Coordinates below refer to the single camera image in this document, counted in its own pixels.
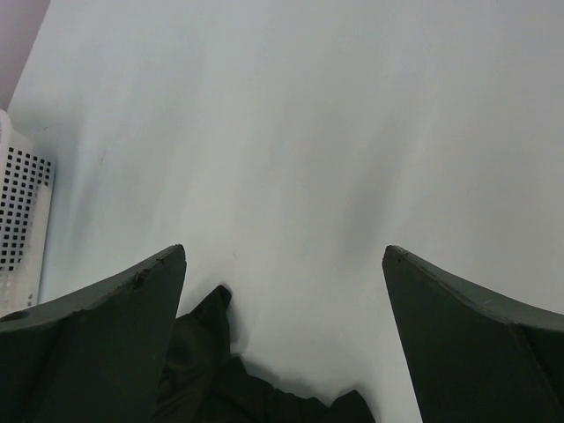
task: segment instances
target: white surface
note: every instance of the white surface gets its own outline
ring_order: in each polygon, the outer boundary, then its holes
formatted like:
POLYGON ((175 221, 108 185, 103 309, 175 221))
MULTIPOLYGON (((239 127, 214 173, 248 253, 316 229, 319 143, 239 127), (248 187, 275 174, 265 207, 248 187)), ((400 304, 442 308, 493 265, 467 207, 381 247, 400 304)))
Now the white surface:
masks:
POLYGON ((400 244, 564 312, 564 3, 53 0, 11 104, 58 150, 45 300, 168 244, 296 393, 419 417, 400 244))
POLYGON ((49 0, 0 0, 0 109, 10 104, 49 0))

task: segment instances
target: white plastic crate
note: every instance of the white plastic crate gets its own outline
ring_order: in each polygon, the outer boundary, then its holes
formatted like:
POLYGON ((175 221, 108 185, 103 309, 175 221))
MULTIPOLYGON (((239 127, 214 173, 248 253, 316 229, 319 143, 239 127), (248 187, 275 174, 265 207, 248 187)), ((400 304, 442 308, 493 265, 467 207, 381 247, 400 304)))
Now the white plastic crate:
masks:
POLYGON ((55 160, 0 110, 0 317, 37 304, 55 160))

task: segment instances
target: white perforated basket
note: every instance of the white perforated basket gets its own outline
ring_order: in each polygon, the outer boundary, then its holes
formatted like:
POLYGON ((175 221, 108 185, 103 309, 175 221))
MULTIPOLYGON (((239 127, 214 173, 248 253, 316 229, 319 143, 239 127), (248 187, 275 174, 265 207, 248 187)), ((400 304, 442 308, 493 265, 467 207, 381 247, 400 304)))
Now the white perforated basket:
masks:
POLYGON ((55 160, 0 110, 0 317, 37 303, 55 160))

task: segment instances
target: black cloth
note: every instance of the black cloth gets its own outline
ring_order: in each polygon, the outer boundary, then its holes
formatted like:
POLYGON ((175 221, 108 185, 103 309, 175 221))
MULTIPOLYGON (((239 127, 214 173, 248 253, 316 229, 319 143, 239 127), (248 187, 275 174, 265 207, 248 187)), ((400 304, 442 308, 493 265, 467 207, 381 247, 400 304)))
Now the black cloth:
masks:
POLYGON ((248 375, 231 357, 226 310, 231 294, 218 286, 192 313, 176 320, 160 377, 154 423, 373 423, 355 390, 327 407, 248 375))

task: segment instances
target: wall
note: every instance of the wall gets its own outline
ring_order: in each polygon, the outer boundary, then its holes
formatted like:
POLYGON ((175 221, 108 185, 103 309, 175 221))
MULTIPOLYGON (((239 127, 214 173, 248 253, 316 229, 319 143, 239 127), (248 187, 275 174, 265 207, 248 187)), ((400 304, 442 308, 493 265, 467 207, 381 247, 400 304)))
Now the wall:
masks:
POLYGON ((228 283, 255 372, 418 421, 387 244, 564 312, 562 16, 53 0, 10 108, 59 160, 43 299, 181 242, 180 312, 228 283))
POLYGON ((50 0, 0 2, 0 109, 6 110, 50 0))

